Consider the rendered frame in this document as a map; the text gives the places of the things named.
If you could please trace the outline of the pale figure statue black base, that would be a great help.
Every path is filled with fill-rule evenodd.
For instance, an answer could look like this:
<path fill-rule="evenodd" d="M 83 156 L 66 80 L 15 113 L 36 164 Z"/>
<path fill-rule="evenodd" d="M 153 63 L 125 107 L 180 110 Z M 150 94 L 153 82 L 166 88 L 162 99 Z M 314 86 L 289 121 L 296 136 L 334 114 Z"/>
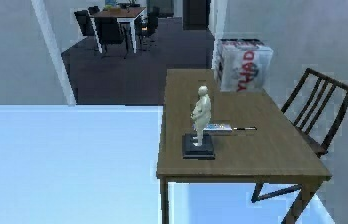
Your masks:
<path fill-rule="evenodd" d="M 182 136 L 182 156 L 184 159 L 214 159 L 214 145 L 212 136 L 204 132 L 211 119 L 211 100 L 208 88 L 200 86 L 199 100 L 191 113 L 195 133 Z"/>

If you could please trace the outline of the blue white book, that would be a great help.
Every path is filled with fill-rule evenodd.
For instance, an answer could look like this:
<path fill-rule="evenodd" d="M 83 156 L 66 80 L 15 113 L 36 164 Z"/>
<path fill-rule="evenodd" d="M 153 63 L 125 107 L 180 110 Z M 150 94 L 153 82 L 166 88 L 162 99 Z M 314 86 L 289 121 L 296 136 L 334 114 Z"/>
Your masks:
<path fill-rule="evenodd" d="M 206 132 L 231 132 L 233 128 L 229 124 L 208 124 L 204 131 Z"/>

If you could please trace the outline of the white box red print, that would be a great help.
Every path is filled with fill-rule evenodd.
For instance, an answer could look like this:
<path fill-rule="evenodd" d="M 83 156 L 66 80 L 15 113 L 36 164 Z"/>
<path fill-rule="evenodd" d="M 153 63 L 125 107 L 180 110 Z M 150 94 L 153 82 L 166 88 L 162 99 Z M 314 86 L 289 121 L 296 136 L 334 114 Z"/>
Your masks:
<path fill-rule="evenodd" d="M 269 76 L 273 50 L 257 39 L 217 42 L 214 78 L 221 92 L 260 91 Z"/>

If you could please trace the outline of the brown wooden table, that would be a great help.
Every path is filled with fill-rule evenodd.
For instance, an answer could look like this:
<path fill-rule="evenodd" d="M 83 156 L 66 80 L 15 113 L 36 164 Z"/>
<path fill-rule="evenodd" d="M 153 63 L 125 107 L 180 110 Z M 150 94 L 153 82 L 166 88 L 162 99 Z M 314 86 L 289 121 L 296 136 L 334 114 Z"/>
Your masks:
<path fill-rule="evenodd" d="M 213 136 L 213 160 L 182 157 L 182 137 L 193 131 L 190 113 L 205 85 L 215 123 L 240 130 Z M 296 224 L 302 211 L 331 174 L 307 141 L 265 92 L 221 92 L 208 69 L 169 69 L 157 163 L 162 224 L 169 222 L 168 184 L 299 184 L 301 191 L 281 224 Z"/>

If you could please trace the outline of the dark room door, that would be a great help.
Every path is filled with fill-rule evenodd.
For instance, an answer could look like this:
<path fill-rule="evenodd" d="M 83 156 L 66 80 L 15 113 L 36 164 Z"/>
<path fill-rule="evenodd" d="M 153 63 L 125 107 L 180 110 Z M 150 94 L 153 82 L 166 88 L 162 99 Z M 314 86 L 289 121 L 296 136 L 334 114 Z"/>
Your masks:
<path fill-rule="evenodd" d="M 183 29 L 206 30 L 211 0 L 183 0 Z"/>

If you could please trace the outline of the brown top white dining table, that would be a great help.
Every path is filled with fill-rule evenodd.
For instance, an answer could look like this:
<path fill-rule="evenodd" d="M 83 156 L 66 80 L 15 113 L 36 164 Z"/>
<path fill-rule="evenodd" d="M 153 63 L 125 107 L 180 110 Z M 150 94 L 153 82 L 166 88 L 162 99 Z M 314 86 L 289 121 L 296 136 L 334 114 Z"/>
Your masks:
<path fill-rule="evenodd" d="M 134 21 L 146 11 L 146 7 L 131 7 L 127 9 L 110 8 L 107 11 L 101 11 L 90 16 L 92 25 L 95 25 L 95 18 L 114 17 L 118 23 L 128 23 L 130 26 L 130 39 L 132 43 L 133 52 L 137 52 L 137 40 Z"/>

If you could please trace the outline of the dark brown wooden chair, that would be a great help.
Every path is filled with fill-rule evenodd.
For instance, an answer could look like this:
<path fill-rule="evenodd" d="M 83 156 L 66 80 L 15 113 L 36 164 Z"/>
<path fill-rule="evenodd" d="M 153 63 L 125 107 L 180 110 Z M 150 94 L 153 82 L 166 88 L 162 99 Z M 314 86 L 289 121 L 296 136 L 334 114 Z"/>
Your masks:
<path fill-rule="evenodd" d="M 297 118 L 289 121 L 285 112 L 310 76 L 317 78 L 310 96 Z M 345 97 L 324 140 L 317 142 L 310 131 L 336 89 L 343 90 Z M 261 129 L 255 144 L 261 154 L 257 166 L 261 178 L 252 195 L 254 202 L 302 191 L 305 187 L 315 191 L 332 178 L 320 158 L 328 152 L 346 114 L 348 85 L 308 68 L 281 108 L 265 92 L 251 93 L 249 98 L 254 102 L 245 112 L 246 122 Z"/>

